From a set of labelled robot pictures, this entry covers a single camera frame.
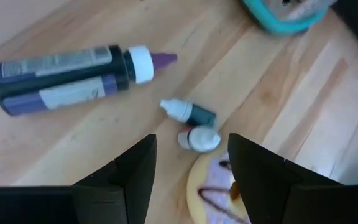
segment white cap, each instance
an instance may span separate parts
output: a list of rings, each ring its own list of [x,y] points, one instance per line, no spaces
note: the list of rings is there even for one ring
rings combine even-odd
[[[207,126],[198,126],[178,135],[178,143],[181,147],[197,152],[212,151],[217,148],[220,142],[220,135]]]
[[[154,77],[152,55],[146,46],[129,47],[128,51],[135,68],[136,84],[144,84]]]
[[[178,99],[161,100],[160,106],[168,116],[179,122],[187,122],[193,109],[193,104]]]

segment light wood surface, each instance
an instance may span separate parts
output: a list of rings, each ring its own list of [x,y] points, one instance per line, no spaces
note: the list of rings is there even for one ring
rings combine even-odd
[[[185,186],[198,155],[177,146],[183,126],[158,107],[171,97],[217,112],[220,150],[239,133],[338,180],[355,167],[358,41],[332,12],[305,35],[272,37],[235,0],[76,0],[1,45],[0,60],[112,43],[179,61],[103,100],[19,118],[0,109],[0,185],[72,184],[156,133],[147,222],[192,223]]]

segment bottle label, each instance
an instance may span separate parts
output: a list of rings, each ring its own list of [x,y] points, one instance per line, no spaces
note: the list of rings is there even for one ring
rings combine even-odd
[[[52,110],[105,97],[101,77],[89,78],[69,84],[40,90],[45,106]]]
[[[77,52],[65,52],[0,63],[0,82],[56,75],[112,62],[108,47],[96,47]]]

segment black pointed object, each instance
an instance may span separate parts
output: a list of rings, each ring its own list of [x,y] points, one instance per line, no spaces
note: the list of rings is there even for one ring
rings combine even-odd
[[[345,186],[238,135],[229,160],[252,224],[358,223],[358,185]]]
[[[75,185],[0,187],[0,223],[144,223],[156,155],[151,134]]]

